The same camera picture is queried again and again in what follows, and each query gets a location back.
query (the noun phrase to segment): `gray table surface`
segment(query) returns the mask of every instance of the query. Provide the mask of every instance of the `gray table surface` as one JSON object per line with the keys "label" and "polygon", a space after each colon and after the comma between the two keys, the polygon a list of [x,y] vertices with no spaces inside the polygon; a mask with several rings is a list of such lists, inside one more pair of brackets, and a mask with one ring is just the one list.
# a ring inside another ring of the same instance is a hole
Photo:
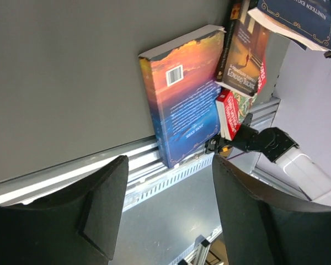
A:
{"label": "gray table surface", "polygon": [[153,135],[137,55],[228,2],[0,0],[0,182]]}

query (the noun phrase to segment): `barcode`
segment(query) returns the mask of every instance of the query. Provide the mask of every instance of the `barcode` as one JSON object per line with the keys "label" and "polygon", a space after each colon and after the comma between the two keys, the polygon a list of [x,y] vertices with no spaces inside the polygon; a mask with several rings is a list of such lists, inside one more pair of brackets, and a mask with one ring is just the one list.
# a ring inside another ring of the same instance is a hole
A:
{"label": "barcode", "polygon": [[167,86],[171,86],[184,78],[183,65],[179,65],[166,72]]}

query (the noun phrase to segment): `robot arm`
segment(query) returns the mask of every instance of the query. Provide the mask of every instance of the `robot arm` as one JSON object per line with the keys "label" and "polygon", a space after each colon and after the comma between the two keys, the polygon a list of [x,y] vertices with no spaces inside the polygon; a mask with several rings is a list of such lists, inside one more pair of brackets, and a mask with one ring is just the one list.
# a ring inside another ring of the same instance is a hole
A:
{"label": "robot arm", "polygon": [[267,128],[262,132],[249,127],[248,116],[233,141],[219,135],[207,142],[206,150],[218,152],[230,145],[243,152],[261,152],[277,164],[313,202],[331,206],[331,178],[317,164],[302,153],[299,145],[279,128]]}

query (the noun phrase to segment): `red book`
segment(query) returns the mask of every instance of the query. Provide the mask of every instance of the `red book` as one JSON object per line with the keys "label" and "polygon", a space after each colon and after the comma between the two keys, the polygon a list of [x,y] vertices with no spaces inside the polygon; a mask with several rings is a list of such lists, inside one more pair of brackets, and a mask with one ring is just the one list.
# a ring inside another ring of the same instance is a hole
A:
{"label": "red book", "polygon": [[221,125],[221,137],[233,140],[245,116],[249,113],[257,95],[266,84],[266,60],[260,68],[258,79],[258,92],[253,98],[245,97],[239,93],[223,89],[216,99],[216,106]]}

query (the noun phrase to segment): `book cover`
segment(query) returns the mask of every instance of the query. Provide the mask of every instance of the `book cover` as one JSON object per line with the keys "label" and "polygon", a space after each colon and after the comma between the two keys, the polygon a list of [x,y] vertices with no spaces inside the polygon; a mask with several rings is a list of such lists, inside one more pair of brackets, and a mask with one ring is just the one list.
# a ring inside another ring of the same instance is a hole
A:
{"label": "book cover", "polygon": [[222,81],[218,84],[245,97],[257,92],[260,67],[270,31],[248,15],[250,0],[243,0],[229,45]]}
{"label": "book cover", "polygon": [[259,21],[255,9],[270,20],[261,22],[263,26],[281,27],[274,32],[291,37],[313,50],[331,50],[331,1],[330,0],[252,0],[249,14]]}
{"label": "book cover", "polygon": [[238,132],[240,125],[250,111],[257,95],[266,85],[266,62],[265,58],[260,68],[258,79],[258,92],[253,98],[248,98],[239,93],[223,89],[216,99],[218,116],[220,118],[221,137],[227,140],[233,140]]}
{"label": "book cover", "polygon": [[234,29],[237,20],[239,19],[239,13],[241,10],[242,0],[233,0],[232,10],[229,15],[229,21],[225,23],[225,45],[221,54],[221,58],[218,62],[218,68],[216,71],[216,81],[221,82],[223,78],[223,73],[225,71],[225,66],[228,58],[229,47],[232,41]]}
{"label": "book cover", "polygon": [[217,27],[167,52],[139,58],[159,151],[168,167],[219,132],[215,99],[221,87],[213,76],[224,34]]}

